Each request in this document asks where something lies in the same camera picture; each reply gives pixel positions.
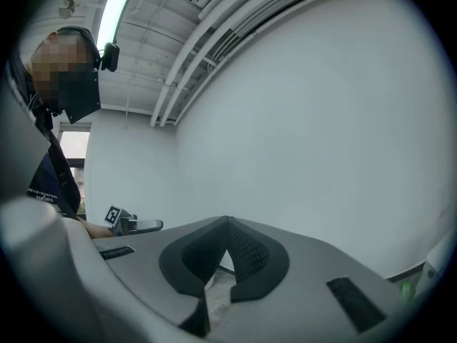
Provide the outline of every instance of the dark jacket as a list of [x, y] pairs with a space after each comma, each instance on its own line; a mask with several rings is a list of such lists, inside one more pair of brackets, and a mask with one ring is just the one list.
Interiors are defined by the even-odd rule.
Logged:
[[[18, 90], [26, 105], [29, 105], [36, 92], [17, 50], [13, 51], [9, 62]], [[81, 196], [60, 143], [51, 131], [51, 113], [40, 110], [34, 111], [34, 114], [36, 127], [49, 140], [51, 146], [36, 170], [27, 195], [53, 204], [63, 217], [78, 219], [76, 213]]]

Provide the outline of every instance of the hand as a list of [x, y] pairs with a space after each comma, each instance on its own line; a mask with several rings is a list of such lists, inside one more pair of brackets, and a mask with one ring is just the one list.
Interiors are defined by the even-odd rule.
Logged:
[[104, 238], [104, 237], [115, 237], [115, 234], [112, 232], [112, 230], [109, 227], [94, 225], [85, 220], [81, 220], [81, 222], [84, 225], [84, 227], [86, 228], [87, 232], [89, 233], [89, 236], [91, 237], [91, 239], [100, 239], [100, 238]]

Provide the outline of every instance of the window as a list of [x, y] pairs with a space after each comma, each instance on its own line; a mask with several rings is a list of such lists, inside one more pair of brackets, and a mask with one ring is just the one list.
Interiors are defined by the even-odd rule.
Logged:
[[86, 159], [87, 143], [89, 142], [90, 126], [61, 126], [59, 141], [62, 151], [69, 162], [73, 178], [78, 184], [81, 203], [78, 216], [86, 218], [86, 205], [84, 201], [84, 161]]

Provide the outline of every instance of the fluorescent light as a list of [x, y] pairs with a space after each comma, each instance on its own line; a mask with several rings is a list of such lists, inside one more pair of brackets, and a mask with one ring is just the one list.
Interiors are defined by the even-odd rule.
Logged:
[[97, 38], [99, 49], [104, 49], [106, 43], [113, 41], [117, 24], [126, 3], [127, 0], [108, 0], [106, 2]]

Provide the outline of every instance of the white ceiling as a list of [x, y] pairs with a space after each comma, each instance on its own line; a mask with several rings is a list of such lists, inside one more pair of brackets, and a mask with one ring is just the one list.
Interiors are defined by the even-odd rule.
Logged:
[[[62, 26], [85, 26], [96, 35], [95, 30], [98, 27], [96, 16], [101, 15], [102, 9], [97, 9], [91, 4], [99, 3], [102, 0], [74, 1], [78, 6], [70, 19], [59, 17], [59, 7], [63, 6], [63, 0], [47, 0], [37, 11], [21, 39], [21, 57], [24, 61], [33, 54], [48, 33]], [[165, 0], [164, 5], [157, 12], [163, 1], [144, 0], [140, 10], [136, 14], [131, 14], [131, 10], [139, 0], [129, 0], [116, 37], [116, 43], [121, 49], [118, 69], [114, 73], [110, 71], [100, 71], [99, 73], [102, 106], [125, 110], [127, 96], [130, 93], [129, 111], [152, 114], [162, 81], [166, 78], [181, 47], [200, 22], [197, 17], [200, 8], [190, 1]], [[145, 44], [140, 50], [141, 41], [144, 39], [152, 18], [154, 18], [154, 22]], [[176, 81], [180, 80], [190, 59], [192, 56], [181, 67]], [[201, 64], [195, 70], [186, 88], [191, 91], [205, 72], [206, 63]], [[182, 92], [171, 112], [170, 119], [177, 117], [188, 95], [188, 91]]]

